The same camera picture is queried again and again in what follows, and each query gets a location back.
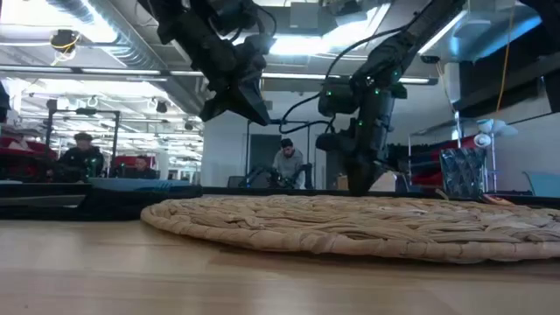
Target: ceiling duct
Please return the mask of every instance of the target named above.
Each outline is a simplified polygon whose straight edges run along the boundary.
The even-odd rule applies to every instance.
[[[146,44],[109,0],[89,2],[87,0],[46,1],[59,11],[68,13],[87,25],[93,25],[95,20],[99,18],[96,14],[99,14],[118,34],[115,43],[110,43],[111,45],[102,49],[112,54],[127,67],[137,69],[167,68],[167,65],[151,50],[150,46]],[[194,92],[194,84],[190,83],[188,78],[169,78],[165,82],[154,82],[153,84],[165,90],[171,100],[186,113],[196,115],[202,109],[203,101]]]

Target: person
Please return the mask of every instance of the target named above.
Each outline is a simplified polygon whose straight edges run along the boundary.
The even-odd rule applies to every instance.
[[[136,157],[134,163],[134,170],[127,174],[129,179],[158,179],[156,171],[152,170],[149,166],[149,159],[146,156]]]
[[[99,148],[93,146],[94,140],[89,134],[81,132],[73,137],[76,146],[68,150],[59,159],[59,163],[80,169],[89,177],[99,177],[103,170],[103,155]]]
[[[280,142],[282,149],[274,157],[272,167],[275,168],[283,178],[289,179],[296,174],[299,168],[304,164],[304,154],[294,148],[294,143],[285,138]],[[299,189],[303,180],[301,176],[296,179],[295,188]]]

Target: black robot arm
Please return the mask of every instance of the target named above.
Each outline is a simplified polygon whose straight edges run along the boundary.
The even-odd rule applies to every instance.
[[[216,96],[199,114],[208,121],[231,110],[250,121],[266,125],[270,118],[264,105],[259,80],[274,44],[274,33],[266,33],[257,12],[263,8],[252,0],[191,0],[185,8],[181,0],[139,0],[159,22],[157,34],[163,44],[173,40],[209,81]],[[259,33],[247,36],[242,44],[221,38],[257,25]]]
[[[399,80],[420,48],[463,9],[465,2],[432,0],[402,31],[383,40],[349,80],[327,79],[319,112],[332,116],[359,110],[348,130],[324,134],[317,141],[319,149],[342,155],[352,195],[364,195],[390,168],[386,142],[395,98],[407,97]]]

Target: wooden table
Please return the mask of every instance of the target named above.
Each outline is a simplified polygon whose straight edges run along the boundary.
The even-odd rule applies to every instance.
[[[139,221],[0,221],[0,314],[558,314],[560,263],[258,253]]]

